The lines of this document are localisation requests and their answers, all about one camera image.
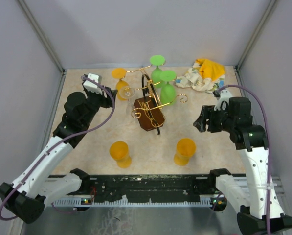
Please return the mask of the clear wine glass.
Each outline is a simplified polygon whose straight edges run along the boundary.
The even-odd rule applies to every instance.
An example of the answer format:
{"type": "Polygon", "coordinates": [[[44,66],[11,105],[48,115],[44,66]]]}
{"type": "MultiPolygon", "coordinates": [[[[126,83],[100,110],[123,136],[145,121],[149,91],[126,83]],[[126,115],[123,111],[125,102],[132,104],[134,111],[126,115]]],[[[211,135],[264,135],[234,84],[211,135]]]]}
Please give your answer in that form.
{"type": "Polygon", "coordinates": [[[133,103],[135,100],[135,89],[130,86],[122,87],[119,91],[119,95],[127,101],[126,113],[130,115],[134,109],[133,103]]]}

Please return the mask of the gold wire wine glass rack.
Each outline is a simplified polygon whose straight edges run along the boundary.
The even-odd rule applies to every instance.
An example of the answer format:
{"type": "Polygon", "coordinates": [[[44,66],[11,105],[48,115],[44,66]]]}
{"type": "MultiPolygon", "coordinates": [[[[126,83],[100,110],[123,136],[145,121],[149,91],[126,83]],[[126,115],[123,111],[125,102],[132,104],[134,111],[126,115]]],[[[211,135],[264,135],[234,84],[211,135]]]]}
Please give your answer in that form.
{"type": "Polygon", "coordinates": [[[162,104],[160,100],[161,88],[155,88],[144,67],[140,67],[139,70],[142,73],[141,88],[139,88],[142,91],[142,97],[134,101],[134,109],[131,112],[131,116],[138,120],[140,127],[145,131],[156,130],[157,135],[160,135],[160,129],[166,120],[162,111],[163,107],[174,104],[177,98],[180,98],[180,103],[186,103],[188,96],[176,93],[173,103],[162,104]]]}

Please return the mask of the green wine glass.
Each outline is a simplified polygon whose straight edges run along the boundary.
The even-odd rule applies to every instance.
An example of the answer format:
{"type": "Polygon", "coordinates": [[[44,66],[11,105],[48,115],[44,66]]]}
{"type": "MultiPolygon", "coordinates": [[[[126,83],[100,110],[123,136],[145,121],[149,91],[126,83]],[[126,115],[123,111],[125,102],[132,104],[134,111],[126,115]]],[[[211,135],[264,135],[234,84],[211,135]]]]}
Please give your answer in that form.
{"type": "Polygon", "coordinates": [[[162,55],[153,55],[150,57],[150,64],[155,66],[155,69],[151,73],[151,80],[154,83],[156,89],[160,89],[164,85],[160,79],[162,69],[159,67],[164,65],[164,63],[165,57],[162,55]]]}
{"type": "Polygon", "coordinates": [[[162,104],[173,103],[176,98],[176,90],[170,82],[176,79],[177,75],[173,70],[165,70],[160,74],[163,83],[161,87],[160,100],[162,104]]]}

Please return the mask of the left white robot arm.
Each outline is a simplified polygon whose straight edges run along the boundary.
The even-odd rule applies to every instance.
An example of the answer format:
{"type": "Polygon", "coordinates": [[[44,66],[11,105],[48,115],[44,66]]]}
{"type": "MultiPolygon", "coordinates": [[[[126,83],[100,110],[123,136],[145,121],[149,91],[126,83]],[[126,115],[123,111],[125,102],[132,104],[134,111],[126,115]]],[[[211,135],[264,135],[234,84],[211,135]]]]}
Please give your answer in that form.
{"type": "Polygon", "coordinates": [[[0,185],[0,220],[7,220],[1,214],[3,209],[7,209],[13,213],[12,219],[20,218],[30,224],[41,216],[45,207],[63,196],[90,191],[90,176],[78,168],[55,182],[48,182],[47,179],[87,133],[106,123],[104,120],[96,127],[89,128],[100,108],[115,110],[116,95],[117,90],[99,85],[96,91],[84,88],[83,92],[73,92],[67,97],[62,120],[45,148],[12,183],[0,185]]]}

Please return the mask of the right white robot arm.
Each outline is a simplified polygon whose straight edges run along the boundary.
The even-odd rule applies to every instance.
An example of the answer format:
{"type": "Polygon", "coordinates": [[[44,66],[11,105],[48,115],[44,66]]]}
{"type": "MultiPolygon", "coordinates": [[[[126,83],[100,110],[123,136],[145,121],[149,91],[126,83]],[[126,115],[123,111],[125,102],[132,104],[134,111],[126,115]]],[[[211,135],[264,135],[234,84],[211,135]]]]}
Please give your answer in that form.
{"type": "Polygon", "coordinates": [[[262,126],[253,124],[251,102],[245,97],[219,99],[218,102],[218,105],[203,105],[193,125],[200,132],[229,133],[246,171],[249,194],[244,193],[225,168],[210,171],[208,189],[226,197],[237,213],[237,223],[244,235],[291,229],[292,217],[284,213],[268,174],[268,138],[262,126]]]}

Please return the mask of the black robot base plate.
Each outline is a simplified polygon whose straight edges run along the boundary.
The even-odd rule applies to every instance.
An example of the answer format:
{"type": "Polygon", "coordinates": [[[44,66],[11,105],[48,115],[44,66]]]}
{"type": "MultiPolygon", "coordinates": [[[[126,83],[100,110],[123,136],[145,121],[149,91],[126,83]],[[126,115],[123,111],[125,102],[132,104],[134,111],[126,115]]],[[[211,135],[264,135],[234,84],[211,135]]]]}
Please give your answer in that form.
{"type": "Polygon", "coordinates": [[[208,174],[91,175],[87,186],[69,195],[89,195],[96,203],[200,202],[203,195],[219,192],[208,174]]]}

